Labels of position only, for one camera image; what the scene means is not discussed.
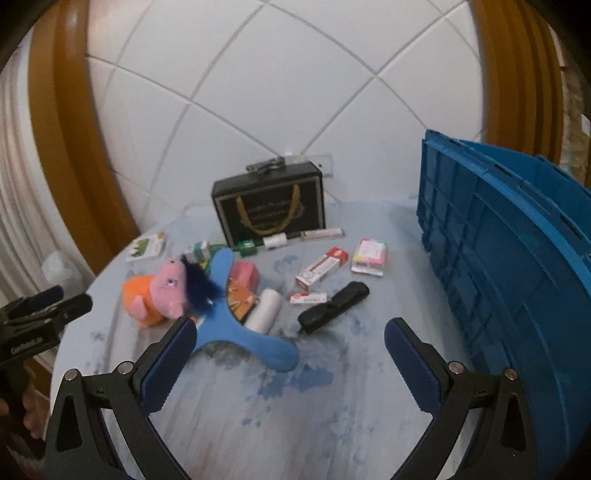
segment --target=pink pig plush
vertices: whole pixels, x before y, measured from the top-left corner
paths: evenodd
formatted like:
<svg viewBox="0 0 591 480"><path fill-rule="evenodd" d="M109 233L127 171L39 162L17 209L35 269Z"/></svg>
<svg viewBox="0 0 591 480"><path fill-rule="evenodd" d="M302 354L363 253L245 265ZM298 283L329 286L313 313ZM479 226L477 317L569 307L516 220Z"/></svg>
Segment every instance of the pink pig plush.
<svg viewBox="0 0 591 480"><path fill-rule="evenodd" d="M183 263L169 260L156 275L134 277L123 285L123 306L142 325L183 315L187 303L187 274Z"/></svg>

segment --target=metal latch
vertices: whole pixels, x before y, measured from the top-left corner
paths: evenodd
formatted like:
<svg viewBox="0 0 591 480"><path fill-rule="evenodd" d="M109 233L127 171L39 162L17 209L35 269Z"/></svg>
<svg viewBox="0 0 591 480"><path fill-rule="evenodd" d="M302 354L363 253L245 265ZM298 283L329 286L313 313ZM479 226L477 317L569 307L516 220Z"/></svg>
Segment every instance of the metal latch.
<svg viewBox="0 0 591 480"><path fill-rule="evenodd" d="M285 157L275 157L270 160L252 163L246 166L246 171L248 173L263 175L270 170L279 170L280 168L285 168Z"/></svg>

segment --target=pink box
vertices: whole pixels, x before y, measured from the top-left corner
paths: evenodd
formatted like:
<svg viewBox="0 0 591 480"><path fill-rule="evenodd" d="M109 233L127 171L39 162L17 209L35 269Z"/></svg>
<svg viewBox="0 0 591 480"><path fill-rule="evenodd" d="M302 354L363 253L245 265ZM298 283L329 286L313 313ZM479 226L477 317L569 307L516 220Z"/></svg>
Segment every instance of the pink box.
<svg viewBox="0 0 591 480"><path fill-rule="evenodd" d="M259 273L256 265L251 262L234 262L230 276L236 283L248 288L251 292L256 291L259 281Z"/></svg>

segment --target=paper towel roll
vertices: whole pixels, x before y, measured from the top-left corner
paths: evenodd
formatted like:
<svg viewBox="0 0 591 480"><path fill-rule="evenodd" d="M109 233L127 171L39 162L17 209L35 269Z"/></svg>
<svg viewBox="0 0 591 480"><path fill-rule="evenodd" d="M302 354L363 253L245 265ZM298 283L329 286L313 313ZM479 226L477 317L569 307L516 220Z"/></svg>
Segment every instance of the paper towel roll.
<svg viewBox="0 0 591 480"><path fill-rule="evenodd" d="M266 288L262 291L259 304L250 312L244 326L253 332L266 335L271 330L282 303L281 295L275 290Z"/></svg>

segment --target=toothpaste box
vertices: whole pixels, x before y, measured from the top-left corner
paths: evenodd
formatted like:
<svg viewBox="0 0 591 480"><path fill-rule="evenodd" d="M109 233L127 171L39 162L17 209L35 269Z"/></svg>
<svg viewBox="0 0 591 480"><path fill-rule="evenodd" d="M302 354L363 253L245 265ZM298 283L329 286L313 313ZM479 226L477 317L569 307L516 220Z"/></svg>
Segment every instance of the toothpaste box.
<svg viewBox="0 0 591 480"><path fill-rule="evenodd" d="M311 266L306 268L295 278L295 283L304 290L320 282L325 276L339 268L349 259L349 254L338 247L328 250Z"/></svg>
<svg viewBox="0 0 591 480"><path fill-rule="evenodd" d="M329 296L326 293L300 291L298 293L292 293L290 296L290 303L292 305L317 305L319 303L326 303L327 301L329 301Z"/></svg>

